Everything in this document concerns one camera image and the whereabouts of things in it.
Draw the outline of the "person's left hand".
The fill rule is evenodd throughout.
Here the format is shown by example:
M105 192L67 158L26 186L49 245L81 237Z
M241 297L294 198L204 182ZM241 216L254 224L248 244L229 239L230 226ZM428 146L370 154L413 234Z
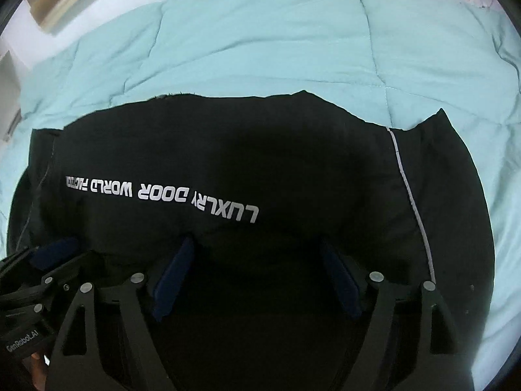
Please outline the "person's left hand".
M22 360L22 364L31 376L31 383L35 390L45 391L49 366L41 352L35 352Z

